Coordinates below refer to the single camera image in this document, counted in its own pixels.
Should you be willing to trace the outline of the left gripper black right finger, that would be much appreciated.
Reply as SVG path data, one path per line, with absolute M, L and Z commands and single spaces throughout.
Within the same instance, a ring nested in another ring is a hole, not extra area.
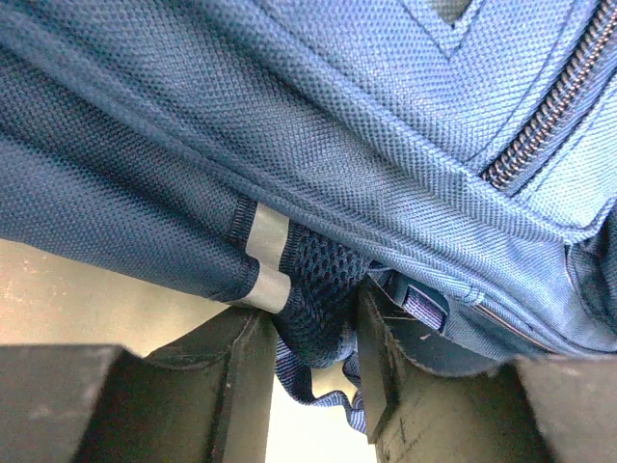
M 362 283 L 366 437 L 381 462 L 612 462 L 616 361 L 495 363 L 450 345 Z

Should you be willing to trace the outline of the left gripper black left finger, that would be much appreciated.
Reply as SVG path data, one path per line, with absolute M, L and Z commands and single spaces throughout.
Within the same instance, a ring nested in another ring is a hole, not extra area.
M 277 333 L 230 307 L 139 356 L 116 344 L 1 349 L 5 462 L 261 462 Z

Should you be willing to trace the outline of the navy blue backpack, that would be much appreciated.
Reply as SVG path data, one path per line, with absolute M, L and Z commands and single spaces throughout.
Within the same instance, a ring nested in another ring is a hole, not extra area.
M 369 278 L 419 366 L 616 350 L 612 1 L 5 1 L 1 235 L 271 313 L 306 405 Z

